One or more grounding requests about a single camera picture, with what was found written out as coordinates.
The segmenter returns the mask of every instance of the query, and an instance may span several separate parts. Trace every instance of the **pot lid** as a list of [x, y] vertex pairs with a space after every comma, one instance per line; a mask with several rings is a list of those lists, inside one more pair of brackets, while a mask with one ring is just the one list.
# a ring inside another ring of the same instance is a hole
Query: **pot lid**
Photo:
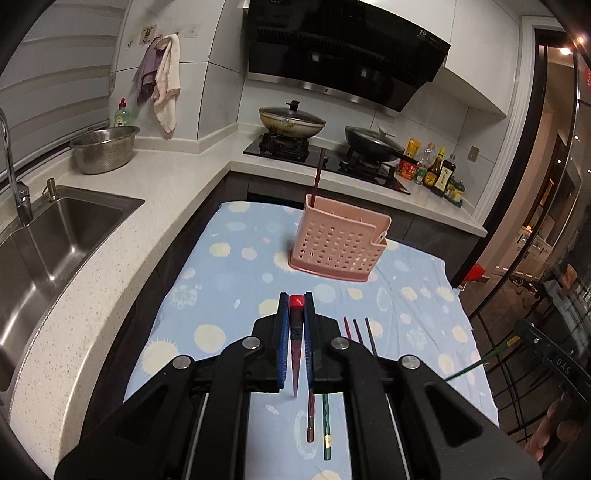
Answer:
[[318, 125], [319, 127], [323, 127], [326, 125], [326, 122], [321, 118], [312, 115], [308, 112], [303, 112], [298, 110], [299, 102], [297, 100], [292, 100], [286, 105], [289, 105], [289, 108], [279, 107], [279, 106], [268, 106], [264, 108], [259, 108], [259, 113], [264, 113], [266, 115], [273, 116], [278, 119], [289, 119], [296, 122], [305, 122], [307, 124]]
[[345, 127], [345, 131], [353, 133], [357, 135], [359, 138], [363, 140], [367, 140], [368, 142], [375, 143], [376, 145], [380, 145], [381, 147], [391, 148], [396, 153], [404, 153], [404, 147], [398, 145], [394, 140], [388, 137], [388, 134], [382, 131], [374, 132], [368, 128], [361, 128], [361, 127]]

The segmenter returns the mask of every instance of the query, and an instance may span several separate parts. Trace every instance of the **red object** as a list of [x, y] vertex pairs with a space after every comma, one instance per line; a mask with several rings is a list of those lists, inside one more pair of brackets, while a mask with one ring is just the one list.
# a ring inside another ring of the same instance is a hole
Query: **red object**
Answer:
[[479, 264], [474, 264], [474, 266], [468, 272], [468, 275], [466, 275], [466, 278], [464, 278], [464, 281], [475, 281], [481, 278], [483, 275], [484, 268], [482, 268]]
[[302, 309], [304, 308], [305, 299], [303, 295], [290, 295], [290, 308]]
[[412, 180], [417, 170], [418, 165], [410, 163], [401, 158], [400, 162], [398, 162], [398, 170], [396, 171], [396, 173], [398, 173], [398, 175], [400, 175], [404, 179]]

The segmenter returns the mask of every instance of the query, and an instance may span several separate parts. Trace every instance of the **black range hood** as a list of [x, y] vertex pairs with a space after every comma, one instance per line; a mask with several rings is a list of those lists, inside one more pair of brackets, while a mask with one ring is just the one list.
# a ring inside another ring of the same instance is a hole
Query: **black range hood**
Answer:
[[248, 77], [401, 111], [450, 45], [359, 0], [251, 0]]

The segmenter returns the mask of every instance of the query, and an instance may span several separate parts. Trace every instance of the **blue tablecloth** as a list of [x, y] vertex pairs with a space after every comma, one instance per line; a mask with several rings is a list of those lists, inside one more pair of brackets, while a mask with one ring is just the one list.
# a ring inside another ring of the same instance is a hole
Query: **blue tablecloth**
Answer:
[[[164, 299], [150, 339], [135, 366], [126, 398], [180, 353], [194, 359], [218, 354], [248, 336], [254, 321], [277, 311], [279, 294], [314, 294], [316, 312], [339, 321], [368, 317], [378, 355], [412, 353], [442, 377], [480, 356], [470, 323], [444, 273], [444, 262], [388, 240], [366, 283], [330, 280], [292, 270], [288, 252], [300, 210], [263, 203], [223, 204], [197, 242]], [[356, 338], [351, 323], [353, 338]], [[316, 401], [316, 437], [306, 443], [307, 383], [302, 359], [298, 397], [291, 393], [291, 360], [280, 394], [253, 394], [245, 478], [249, 480], [351, 479], [342, 396], [331, 394], [332, 459], [323, 459], [322, 401]], [[452, 382], [498, 423], [482, 367]]]

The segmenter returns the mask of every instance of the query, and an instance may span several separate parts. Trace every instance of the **stainless steel sink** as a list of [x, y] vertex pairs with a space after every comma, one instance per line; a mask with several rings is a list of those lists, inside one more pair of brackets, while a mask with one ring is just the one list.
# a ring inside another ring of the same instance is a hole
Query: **stainless steel sink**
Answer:
[[143, 200], [58, 186], [33, 204], [33, 221], [0, 233], [0, 407], [37, 329], [99, 245]]

